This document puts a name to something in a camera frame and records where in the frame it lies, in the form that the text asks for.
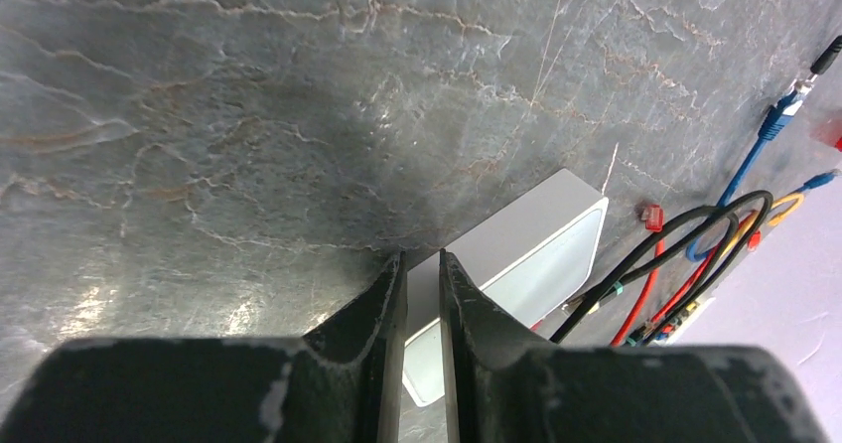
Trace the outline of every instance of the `light gray surface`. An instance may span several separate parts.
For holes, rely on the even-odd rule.
[[[304,332],[561,168],[611,199],[598,279],[641,201],[715,201],[839,7],[0,0],[0,399],[72,336]],[[837,161],[810,134],[842,133],[840,90],[837,65],[744,190]],[[405,395],[405,441],[443,414]]]
[[[794,373],[831,441],[842,441],[840,210],[842,182],[811,192],[679,339],[768,349]]]

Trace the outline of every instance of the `white box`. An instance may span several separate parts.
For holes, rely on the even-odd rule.
[[[486,295],[532,327],[585,283],[607,207],[607,198],[562,170],[446,248]],[[438,253],[407,279],[407,333],[417,333],[406,342],[403,384],[426,406],[445,394]]]

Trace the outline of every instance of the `red connector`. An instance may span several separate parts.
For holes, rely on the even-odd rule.
[[[661,232],[663,229],[663,209],[658,205],[649,205],[643,210],[640,219],[646,223],[646,230]]]
[[[755,231],[755,233],[752,234],[752,237],[749,238],[749,242],[746,243],[746,249],[749,252],[754,252],[754,250],[761,245],[761,239],[763,239],[761,232]]]

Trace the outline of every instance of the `black cable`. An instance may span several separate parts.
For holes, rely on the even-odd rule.
[[[743,200],[743,199],[748,198],[748,197],[752,197],[752,199],[751,200]],[[737,244],[734,246],[734,248],[731,250],[731,252],[725,258],[725,260],[722,262],[722,264],[719,267],[716,268],[716,271],[714,271],[706,281],[702,282],[702,279],[704,277],[703,275],[706,275],[707,272],[709,271],[709,269],[711,267],[713,267],[713,259],[712,259],[711,262],[708,263],[708,266],[705,269],[705,271],[702,273],[703,275],[699,276],[699,279],[698,279],[697,282],[701,282],[701,284],[699,284],[697,286],[693,286],[687,292],[687,294],[685,294],[684,297],[682,297],[681,300],[679,300],[675,304],[675,306],[669,311],[669,313],[667,313],[666,316],[664,316],[664,318],[660,321],[660,323],[657,326],[655,326],[655,328],[652,329],[652,331],[645,338],[643,338],[643,340],[641,341],[642,344],[646,345],[646,344],[650,343],[651,341],[653,341],[655,339],[655,337],[657,337],[661,333],[661,331],[663,331],[663,329],[667,325],[669,325],[669,323],[673,319],[675,319],[675,317],[678,316],[678,314],[681,313],[681,311],[683,309],[685,309],[687,306],[689,306],[691,302],[698,299],[699,296],[702,295],[702,293],[707,291],[717,281],[717,279],[719,279],[722,276],[722,274],[726,270],[728,270],[728,267],[731,266],[731,264],[734,263],[734,260],[737,259],[737,256],[743,250],[743,246],[745,246],[746,243],[749,242],[749,239],[752,238],[752,235],[763,225],[763,223],[766,221],[767,216],[769,215],[769,211],[772,209],[772,201],[774,200],[774,198],[773,198],[771,193],[766,192],[766,191],[756,191],[756,192],[749,193],[749,194],[747,194],[743,197],[740,197],[739,201],[741,201],[741,204],[742,204],[742,202],[753,201],[757,198],[761,198],[764,201],[763,205],[761,206],[761,210],[758,212],[758,215],[755,218],[755,221],[752,223],[751,226],[749,226],[749,229],[746,231],[746,233],[743,235],[743,237],[741,237],[740,240],[737,241]]]
[[[692,222],[693,220],[705,218],[705,216],[707,216],[709,218],[714,213],[716,213],[718,210],[719,209],[717,207],[702,206],[702,207],[695,208],[693,210],[690,210],[689,212],[683,213],[683,214],[675,217],[670,222],[665,224],[663,229],[660,232],[654,233],[647,240],[645,240],[644,242],[642,242],[641,244],[638,245],[638,248],[640,248],[641,246],[645,246],[645,249],[640,253],[640,255],[641,256],[645,255],[646,252],[652,246],[655,246],[658,241],[660,241],[661,239],[664,239],[665,237],[670,235],[672,232],[674,232],[679,227],[684,226],[685,224],[687,224],[689,222]],[[733,218],[728,217],[728,219],[729,219],[730,222],[733,222],[737,219],[737,217],[736,216],[734,216]],[[707,221],[703,221],[702,223],[699,224],[699,226],[705,226],[704,229],[706,229],[706,230],[713,226],[712,223],[708,224],[708,225],[706,225],[706,224],[707,224]],[[670,247],[666,251],[662,252],[660,255],[653,258],[652,260],[650,260],[646,264],[638,267],[635,270],[629,271],[623,277],[618,279],[617,282],[620,282],[621,284],[625,285],[627,283],[633,282],[633,281],[647,275],[648,273],[650,273],[655,268],[662,266],[668,260],[672,259],[677,254],[679,254],[681,252],[681,247],[683,246],[684,241],[689,242],[690,240],[691,239],[687,239],[685,237],[684,239],[678,241],[672,247]],[[648,242],[648,241],[650,241],[652,243],[652,246],[645,245],[645,243]],[[611,283],[611,286],[609,286],[608,291],[603,291],[602,288],[599,285],[597,285],[597,286],[592,287],[591,289],[589,289],[585,293],[583,293],[580,296],[579,299],[581,299],[584,302],[585,300],[587,300],[589,298],[593,298],[594,295],[599,294],[599,299],[597,300],[597,302],[601,302],[606,297],[614,295],[614,292],[612,292],[612,289],[614,289],[614,282]]]
[[[621,261],[618,266],[608,274],[608,276],[603,279],[602,282],[594,286],[591,290],[589,290],[584,295],[584,300],[582,303],[574,309],[573,313],[564,323],[555,331],[555,333],[550,338],[550,341],[553,343],[561,342],[570,331],[573,330],[576,325],[588,314],[591,308],[597,304],[600,299],[603,298],[611,288],[614,286],[616,282],[618,282],[621,278],[626,277],[626,282],[630,282],[632,277],[636,275],[643,276],[647,274],[651,269],[663,265],[666,261],[670,258],[674,257],[675,255],[679,254],[681,250],[686,247],[691,241],[693,241],[696,237],[702,235],[703,233],[707,232],[711,227],[713,227],[717,222],[721,219],[725,218],[728,214],[731,213],[731,205],[724,208],[716,208],[710,206],[702,206],[695,208],[693,210],[687,211],[682,213],[681,215],[675,217],[674,219],[668,221],[664,226],[661,232],[653,233],[646,239],[644,239],[637,247],[632,250],[628,256],[626,256],[623,261]],[[681,228],[688,222],[692,220],[697,220],[699,218],[707,218],[704,222],[700,225],[696,226],[693,230],[691,230],[686,236],[680,239],[678,242],[670,246],[666,251],[664,251],[660,256],[657,256],[647,264],[641,266],[638,269],[635,269],[632,272],[629,272],[632,266],[637,263],[642,257],[644,257],[653,247],[657,245],[657,243],[675,232],[677,229]],[[734,235],[736,230],[736,217],[731,220],[731,217],[728,217],[729,221],[731,221],[731,225],[728,227],[728,231],[726,232],[726,236],[723,239],[731,239]]]
[[[650,235],[647,239],[642,241],[629,255],[621,261],[621,263],[611,272],[602,282],[594,286],[588,292],[582,295],[582,302],[574,309],[573,313],[564,323],[556,330],[556,332],[550,338],[550,341],[553,343],[558,344],[561,342],[567,335],[576,327],[579,322],[588,314],[588,312],[600,302],[600,300],[609,295],[611,289],[614,287],[615,283],[621,282],[628,283],[635,279],[642,277],[643,275],[649,273],[652,269],[663,265],[669,258],[674,257],[676,254],[681,252],[681,250],[686,247],[690,242],[692,242],[696,237],[700,236],[701,234],[707,232],[711,227],[716,225],[720,220],[727,219],[730,223],[728,226],[728,230],[726,231],[725,236],[721,239],[721,243],[728,242],[733,236],[734,233],[737,232],[737,228],[739,227],[739,221],[737,220],[736,215],[734,215],[734,211],[738,210],[746,203],[752,202],[754,200],[762,198],[764,200],[764,209],[767,205],[771,205],[772,195],[766,191],[755,191],[748,193],[738,199],[734,200],[733,202],[729,203],[727,206],[722,208],[717,207],[708,207],[703,206],[688,212],[684,212],[683,214],[675,217],[673,220],[670,220],[667,224],[664,225],[663,230],[658,233],[654,233]],[[671,233],[675,232],[678,228],[687,224],[688,222],[698,219],[698,218],[705,218],[707,219],[702,222],[699,226],[691,230],[687,235],[685,235],[682,239],[678,242],[673,244],[669,249],[667,249],[663,254],[656,257],[655,259],[651,260],[647,264],[629,272],[629,269],[634,266],[634,264],[640,260],[650,249],[652,249],[658,241],[661,239],[666,238]],[[738,241],[740,246],[745,245],[745,242],[751,238],[751,234],[757,230],[757,227],[760,227],[760,224],[755,222],[752,226],[751,233],[747,233],[743,239]],[[713,268],[716,264],[716,261],[722,255],[722,252],[719,249],[724,249],[723,246],[719,246],[717,253],[713,258],[711,258],[711,262],[708,263],[708,268]],[[736,255],[729,255],[726,259],[726,264],[730,264]],[[701,282],[710,271],[708,268],[703,271],[702,275],[700,275],[700,279],[698,282]],[[711,279],[718,278],[725,269],[717,269],[714,273],[714,276]]]

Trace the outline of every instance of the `white wall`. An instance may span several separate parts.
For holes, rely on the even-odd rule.
[[[749,344],[798,379],[842,442],[842,178],[804,205],[726,278],[679,344]]]

